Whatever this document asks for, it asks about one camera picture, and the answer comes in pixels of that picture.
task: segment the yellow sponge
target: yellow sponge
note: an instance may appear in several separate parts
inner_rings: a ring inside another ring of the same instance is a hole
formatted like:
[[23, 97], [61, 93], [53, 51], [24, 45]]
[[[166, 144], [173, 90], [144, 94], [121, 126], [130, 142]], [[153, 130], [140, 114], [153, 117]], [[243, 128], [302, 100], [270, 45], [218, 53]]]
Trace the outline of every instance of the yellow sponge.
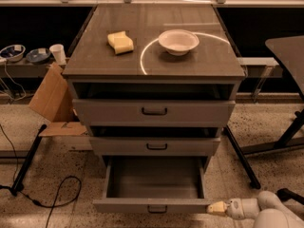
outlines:
[[120, 54], [134, 49], [133, 41], [125, 35], [125, 31], [107, 35], [108, 43], [114, 48], [115, 54]]

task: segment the cabinet top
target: cabinet top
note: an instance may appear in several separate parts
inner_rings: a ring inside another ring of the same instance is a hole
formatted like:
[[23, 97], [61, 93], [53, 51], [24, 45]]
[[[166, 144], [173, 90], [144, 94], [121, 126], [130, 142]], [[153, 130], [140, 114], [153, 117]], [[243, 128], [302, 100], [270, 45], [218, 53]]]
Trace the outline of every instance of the cabinet top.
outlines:
[[[185, 29], [199, 45], [169, 54], [161, 33]], [[107, 35], [126, 31], [134, 50], [116, 55]], [[212, 6], [203, 4], [102, 4], [96, 8], [64, 71], [71, 76], [208, 76], [243, 78], [244, 72]]]

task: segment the cardboard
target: cardboard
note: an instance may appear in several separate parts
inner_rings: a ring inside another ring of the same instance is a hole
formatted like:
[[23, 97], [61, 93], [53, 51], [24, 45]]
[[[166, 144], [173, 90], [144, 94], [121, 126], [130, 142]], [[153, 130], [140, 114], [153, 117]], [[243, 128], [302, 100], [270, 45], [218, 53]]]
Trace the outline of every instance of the cardboard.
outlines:
[[51, 122], [39, 136], [87, 136], [86, 127], [75, 122], [72, 97], [62, 72], [53, 63], [28, 105]]
[[50, 123], [47, 129], [40, 133], [40, 137], [52, 136], [86, 136], [86, 127], [79, 122], [58, 122]]
[[29, 108], [51, 122], [73, 122], [72, 97], [63, 70], [53, 63], [29, 103]]

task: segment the ceramic bowl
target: ceramic bowl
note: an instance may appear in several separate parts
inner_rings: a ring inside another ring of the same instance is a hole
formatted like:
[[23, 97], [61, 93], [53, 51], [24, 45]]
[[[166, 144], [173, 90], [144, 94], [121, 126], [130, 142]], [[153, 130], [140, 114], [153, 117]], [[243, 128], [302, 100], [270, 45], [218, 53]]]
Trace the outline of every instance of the ceramic bowl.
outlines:
[[0, 57], [10, 62], [18, 62], [23, 58], [26, 48], [22, 45], [11, 45], [0, 50]]
[[35, 65], [41, 65], [49, 60], [51, 53], [47, 48], [38, 48], [31, 50], [27, 54], [27, 60]]
[[198, 36], [191, 31], [172, 29], [165, 31], [159, 37], [159, 43], [170, 54], [182, 56], [200, 43]]

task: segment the white cable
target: white cable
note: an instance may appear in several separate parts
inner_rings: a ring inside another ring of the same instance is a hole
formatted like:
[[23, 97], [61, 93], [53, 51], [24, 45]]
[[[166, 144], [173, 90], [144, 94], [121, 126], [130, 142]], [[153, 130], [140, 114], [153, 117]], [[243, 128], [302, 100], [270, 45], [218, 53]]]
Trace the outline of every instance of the white cable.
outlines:
[[6, 74], [7, 74], [8, 77], [11, 79], [11, 81], [12, 81], [14, 84], [16, 84], [17, 86], [20, 86], [20, 87], [22, 88], [22, 91], [24, 92], [24, 96], [22, 96], [22, 97], [20, 97], [20, 98], [17, 98], [17, 99], [13, 98], [13, 100], [14, 100], [14, 101], [20, 101], [20, 100], [22, 100], [22, 99], [25, 99], [25, 98], [27, 97], [27, 92], [24, 90], [24, 88], [23, 88], [20, 84], [16, 83], [16, 82], [11, 78], [11, 76], [9, 75], [9, 73], [8, 73], [8, 71], [7, 71], [7, 62], [8, 62], [8, 61], [6, 60], [5, 63], [4, 63], [4, 70], [5, 70]]
[[3, 90], [0, 90], [0, 93], [6, 94], [7, 96], [9, 96], [9, 98], [10, 98], [11, 100], [14, 100], [14, 98], [12, 98], [7, 92], [5, 92], [5, 91], [3, 91]]

